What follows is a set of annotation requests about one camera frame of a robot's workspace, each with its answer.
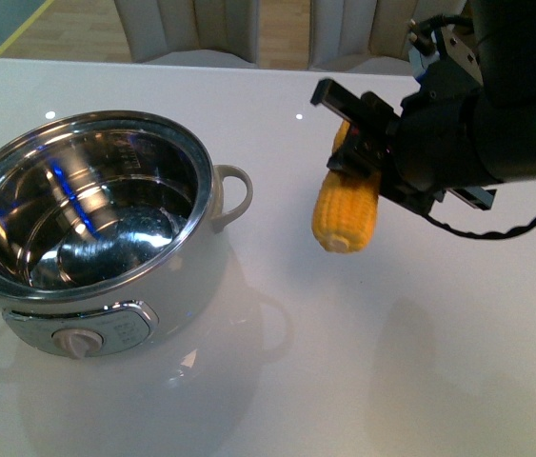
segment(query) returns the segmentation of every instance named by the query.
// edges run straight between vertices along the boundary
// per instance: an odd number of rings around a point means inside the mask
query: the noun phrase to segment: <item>pot rim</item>
[[[103,126],[102,130],[107,130],[109,122],[117,123],[119,128],[126,124],[140,123],[143,128],[137,127],[136,131],[148,131],[162,138],[164,138],[162,135],[168,131],[170,134],[178,135],[189,146],[184,153],[193,165],[198,190],[185,226],[164,250],[138,267],[131,268],[115,277],[78,288],[44,289],[13,281],[0,274],[0,297],[13,301],[38,301],[37,305],[41,306],[41,302],[53,304],[80,301],[116,290],[166,263],[208,217],[207,213],[215,195],[215,179],[213,165],[205,146],[189,129],[156,114],[135,110],[101,110],[75,114],[49,122],[29,130],[0,148],[0,169],[7,169],[7,164],[12,165],[12,161],[19,165],[16,159],[28,160],[27,155],[30,155],[30,152],[36,151],[38,146],[45,145],[47,141],[59,135],[78,132],[80,128],[92,125],[95,128]]]

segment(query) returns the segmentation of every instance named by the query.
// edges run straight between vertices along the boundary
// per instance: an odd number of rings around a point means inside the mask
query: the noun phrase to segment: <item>white table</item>
[[[382,200],[365,251],[322,251],[310,216],[340,122],[309,103],[324,76],[0,60],[0,146],[49,111],[138,109],[255,186],[214,298],[174,338],[72,361],[0,317],[0,455],[536,456],[536,230],[467,241]],[[332,76],[393,106],[416,90]],[[536,183],[434,212],[506,229],[536,214]]]

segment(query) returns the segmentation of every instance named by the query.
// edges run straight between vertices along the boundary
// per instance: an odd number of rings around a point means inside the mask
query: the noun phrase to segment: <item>white chair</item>
[[[309,70],[411,75],[407,24],[466,0],[310,0]]]
[[[133,62],[257,68],[259,0],[114,0]]]

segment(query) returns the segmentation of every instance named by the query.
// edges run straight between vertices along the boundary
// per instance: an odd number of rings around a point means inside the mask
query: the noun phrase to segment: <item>pot handle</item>
[[[245,187],[247,188],[247,195],[245,196],[244,200],[234,209],[230,209],[227,212],[222,212],[223,210],[223,195],[219,197],[219,203],[217,204],[217,207],[215,208],[215,212],[217,214],[214,214],[212,216],[212,227],[214,231],[217,233],[220,231],[223,231],[223,229],[226,227],[227,224],[230,222],[235,221],[240,216],[242,216],[245,211],[250,206],[250,202],[252,201],[252,182],[250,181],[250,178],[246,174],[245,171],[242,169],[239,169],[238,167],[234,167],[232,165],[215,165],[214,166],[216,177],[220,180],[221,190],[223,193],[223,181],[227,177],[232,178],[238,178],[240,181],[242,181],[245,184]]]

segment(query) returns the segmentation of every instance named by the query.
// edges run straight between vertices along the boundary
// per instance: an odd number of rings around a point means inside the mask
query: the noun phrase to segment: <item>black cable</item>
[[[506,233],[502,233],[499,231],[489,231],[487,233],[473,233],[469,231],[460,231],[456,228],[452,228],[450,225],[437,221],[436,219],[433,219],[428,214],[423,216],[427,221],[430,222],[433,226],[438,227],[439,229],[443,229],[448,231],[449,233],[453,233],[454,235],[461,236],[463,238],[470,238],[472,240],[506,240],[510,238],[515,238],[516,236],[523,235],[524,233],[528,233],[532,229],[536,227],[536,217],[530,221],[530,223],[526,226],[519,226],[514,227],[511,230],[509,230]]]
[[[452,25],[473,29],[473,20],[460,14],[437,14],[420,22],[417,27],[421,33],[430,36],[434,30]]]

